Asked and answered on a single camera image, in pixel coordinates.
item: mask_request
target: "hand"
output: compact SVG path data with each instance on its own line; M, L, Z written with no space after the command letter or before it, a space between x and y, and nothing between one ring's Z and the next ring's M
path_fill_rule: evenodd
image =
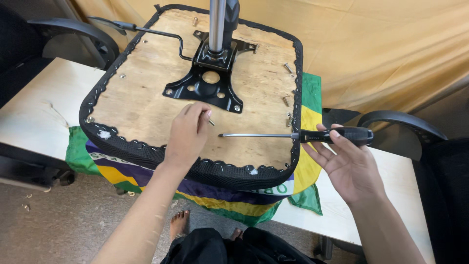
M341 127L333 124L332 128ZM317 124L318 131L326 130L322 124ZM304 150L329 175L332 185L342 199L350 206L368 199L386 198L383 181L378 172L373 154L367 146L357 147L336 131L331 131L334 145L330 147L337 153L324 147L321 142L313 142L314 149L309 144L302 144Z
M164 164L189 171L207 141L211 115L210 106L202 102L188 104L181 110L171 124Z

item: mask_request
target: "black pants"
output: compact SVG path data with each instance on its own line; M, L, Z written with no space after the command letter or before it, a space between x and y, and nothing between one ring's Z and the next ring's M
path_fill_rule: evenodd
M175 239L161 264L323 264L307 257L280 237L249 227L242 239L223 239L213 228Z

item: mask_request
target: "tan fabric backdrop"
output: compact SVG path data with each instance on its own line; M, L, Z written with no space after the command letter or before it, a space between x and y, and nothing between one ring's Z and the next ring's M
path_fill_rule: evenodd
M139 26L155 13L154 4L208 9L210 2L74 1L86 16ZM240 4L240 18L291 33L303 43L303 71L322 78L323 107L409 112L469 73L467 0L240 0ZM125 37L96 26L110 33L121 50L135 35Z

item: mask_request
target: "white desk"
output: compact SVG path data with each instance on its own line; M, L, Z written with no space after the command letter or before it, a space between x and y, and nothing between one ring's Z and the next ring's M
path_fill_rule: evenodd
M0 142L65 160L68 127L79 125L80 104L103 74L55 59L0 109ZM389 199L427 263L435 263L411 160L376 149L372 152ZM360 245L352 214L324 171L316 185L323 216L284 201L273 220Z
M399 212L427 264L435 263L412 161L378 149L370 150L378 164L389 200ZM321 171L316 186L323 216L293 206L284 199L272 220L361 245L352 213L335 191L324 170Z
M54 59L0 109L0 142L65 160L68 127L104 71Z

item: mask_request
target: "black armrest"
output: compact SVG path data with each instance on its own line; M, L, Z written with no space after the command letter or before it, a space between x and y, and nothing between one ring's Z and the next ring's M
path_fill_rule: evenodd
M104 31L92 25L65 18L32 19L28 20L28 23L39 32L45 42L61 34L89 37L106 61L105 69L109 68L119 55L119 47L115 41Z
M358 121L357 126L368 127L373 122L384 121L392 124L400 124L412 130L420 140L422 147L448 140L438 128L424 120L405 113L389 110L373 111L365 114Z

